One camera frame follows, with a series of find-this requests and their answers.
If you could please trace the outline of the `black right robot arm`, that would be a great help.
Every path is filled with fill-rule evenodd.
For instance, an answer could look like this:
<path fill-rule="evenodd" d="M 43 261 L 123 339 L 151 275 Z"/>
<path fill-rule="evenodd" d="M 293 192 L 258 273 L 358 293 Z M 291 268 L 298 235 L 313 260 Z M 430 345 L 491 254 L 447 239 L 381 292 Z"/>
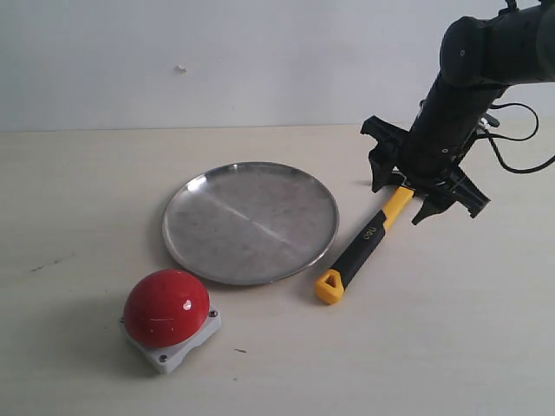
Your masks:
<path fill-rule="evenodd" d="M 424 197 L 412 222 L 453 204 L 476 217 L 486 197 L 459 164 L 479 138 L 481 119 L 511 86 L 554 80 L 554 3 L 527 9 L 514 2 L 490 20 L 464 16 L 443 36 L 440 71 L 405 131 L 372 116 L 361 128 L 377 144 L 369 152 L 372 190 L 396 182 L 395 172 Z"/>

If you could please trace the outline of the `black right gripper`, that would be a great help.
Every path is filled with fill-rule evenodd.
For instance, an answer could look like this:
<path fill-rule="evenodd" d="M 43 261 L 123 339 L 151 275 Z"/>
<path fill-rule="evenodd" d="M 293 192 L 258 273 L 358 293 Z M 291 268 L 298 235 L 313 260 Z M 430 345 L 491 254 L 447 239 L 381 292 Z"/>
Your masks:
<path fill-rule="evenodd" d="M 375 115 L 363 122 L 360 133 L 376 140 L 369 152 L 372 192 L 401 185 L 403 175 L 422 199 L 422 206 L 411 221 L 413 225 L 442 214 L 456 203 L 476 218 L 490 202 L 459 167 L 465 152 L 458 153 L 448 146 L 416 147 L 414 134 Z"/>

